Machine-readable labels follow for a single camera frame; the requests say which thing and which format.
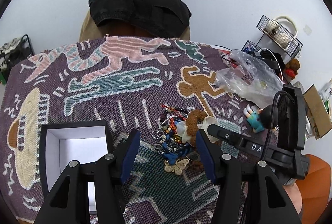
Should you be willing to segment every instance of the open box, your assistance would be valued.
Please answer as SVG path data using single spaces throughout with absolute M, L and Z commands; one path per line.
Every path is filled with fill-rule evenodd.
M 304 94 L 308 105 L 307 116 L 316 139 L 323 137 L 332 130 L 332 123 L 322 99 L 315 87 L 312 85 Z
M 39 144 L 40 182 L 47 196 L 72 160 L 94 162 L 112 153 L 113 139 L 105 120 L 43 124 Z M 90 214 L 96 213 L 94 182 L 88 183 Z

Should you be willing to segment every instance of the cable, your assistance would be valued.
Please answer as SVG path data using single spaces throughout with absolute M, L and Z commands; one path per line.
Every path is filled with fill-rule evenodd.
M 240 224 L 244 224 L 245 214 L 247 212 L 247 200 L 248 200 L 248 195 L 247 195 L 246 200 L 244 201 Z
M 275 56 L 275 55 L 273 54 L 273 52 L 272 52 L 270 49 L 268 49 L 268 48 L 261 48 L 261 49 L 258 50 L 258 52 L 262 51 L 263 49 L 269 51 L 269 52 L 272 54 L 272 56 L 274 57 L 274 59 L 276 60 L 276 62 L 277 62 L 277 64 L 278 64 L 278 67 L 279 67 L 279 70 L 280 70 L 280 75 L 281 75 L 281 79 L 280 79 L 279 76 L 278 76 L 278 78 L 279 78 L 279 80 L 283 83 L 283 72 L 281 71 L 281 68 L 280 68 L 280 65 L 279 65 L 279 62 L 278 62 L 276 56 Z
M 226 48 L 226 49 L 228 49 L 230 52 L 232 51 L 232 49 L 230 49 L 230 48 L 228 48 L 228 47 L 226 47 L 226 46 L 221 46 L 221 45 L 216 45 L 216 46 L 218 46 L 218 47 L 222 47 L 222 48 Z
M 265 160 L 266 158 L 266 154 L 268 152 L 268 147 L 269 147 L 269 144 L 270 144 L 270 140 L 271 140 L 271 134 L 272 134 L 272 128 L 273 128 L 273 118 L 274 118 L 274 111 L 277 107 L 277 100 L 278 100 L 278 97 L 280 95 L 286 95 L 294 104 L 295 104 L 295 100 L 293 99 L 293 97 L 286 91 L 278 91 L 275 95 L 274 95 L 274 98 L 273 98 L 273 102 L 272 102 L 272 111 L 271 111 L 271 123 L 270 123 L 270 128 L 269 128 L 269 131 L 268 131 L 268 134 L 266 136 L 266 140 L 265 140 L 265 144 L 264 144 L 264 149 L 263 149 L 263 152 L 262 152 L 262 156 L 261 156 L 261 159 L 260 160 Z

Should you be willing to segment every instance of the white cable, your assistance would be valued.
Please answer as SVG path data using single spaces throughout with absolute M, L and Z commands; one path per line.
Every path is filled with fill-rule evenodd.
M 274 57 L 274 59 L 276 60 L 276 62 L 278 64 L 278 67 L 279 67 L 279 70 L 280 70 L 280 75 L 281 75 L 281 79 L 280 79 L 279 76 L 278 76 L 278 78 L 283 83 L 283 72 L 281 71 L 281 68 L 280 68 L 280 65 L 279 65 L 279 62 L 278 62 L 277 58 L 275 57 L 275 55 L 273 54 L 273 52 L 270 49 L 268 49 L 268 48 L 261 48 L 261 49 L 258 50 L 258 52 L 262 51 L 263 49 L 269 51 L 272 54 L 272 56 Z

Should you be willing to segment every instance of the clear plastic bag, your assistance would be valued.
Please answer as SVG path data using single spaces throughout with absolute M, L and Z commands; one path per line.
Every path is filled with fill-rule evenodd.
M 215 85 L 254 102 L 261 109 L 272 104 L 276 92 L 283 88 L 273 70 L 265 62 L 242 51 L 234 50 L 229 57 L 239 65 L 235 69 L 217 71 Z

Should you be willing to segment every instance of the black cloth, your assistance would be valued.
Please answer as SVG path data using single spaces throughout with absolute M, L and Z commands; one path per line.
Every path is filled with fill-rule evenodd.
M 302 217 L 303 217 L 303 203 L 302 203 L 301 211 L 300 211 L 300 213 L 298 213 L 298 217 L 302 220 Z
M 178 38 L 189 26 L 191 13 L 181 0 L 89 0 L 97 26 L 119 19 L 161 38 Z
M 283 57 L 279 53 L 274 53 L 274 52 L 272 52 L 272 53 L 276 57 L 276 59 L 279 63 L 280 69 L 283 71 L 286 68 L 285 63 L 283 62 Z M 275 58 L 271 55 L 271 52 L 269 52 L 269 51 L 262 50 L 261 55 L 263 58 L 268 58 L 273 61 L 275 60 Z M 277 67 L 277 69 L 275 69 L 274 71 L 276 72 L 276 75 L 278 75 L 280 73 L 279 67 Z

